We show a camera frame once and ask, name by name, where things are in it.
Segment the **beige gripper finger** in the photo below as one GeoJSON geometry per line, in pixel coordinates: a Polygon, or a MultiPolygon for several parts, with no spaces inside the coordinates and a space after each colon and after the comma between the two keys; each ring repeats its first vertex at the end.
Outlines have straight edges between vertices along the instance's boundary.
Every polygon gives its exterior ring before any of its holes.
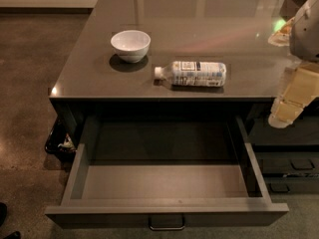
{"type": "Polygon", "coordinates": [[[319,65],[301,63],[286,68],[279,82],[278,96],[271,107],[268,123],[275,128],[286,128],[319,97],[319,65]]]}
{"type": "Polygon", "coordinates": [[[295,18],[279,25],[274,33],[268,38],[268,43],[276,47],[288,47],[290,45],[290,35],[295,18]]]}

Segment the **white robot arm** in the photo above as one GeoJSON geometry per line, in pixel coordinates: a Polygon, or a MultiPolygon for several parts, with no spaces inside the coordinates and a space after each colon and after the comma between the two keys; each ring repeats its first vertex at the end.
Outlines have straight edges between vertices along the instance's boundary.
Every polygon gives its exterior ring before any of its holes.
{"type": "Polygon", "coordinates": [[[286,128],[319,97],[319,0],[284,0],[279,15],[285,23],[268,43],[287,46],[301,60],[284,70],[268,118],[271,126],[286,128]]]}

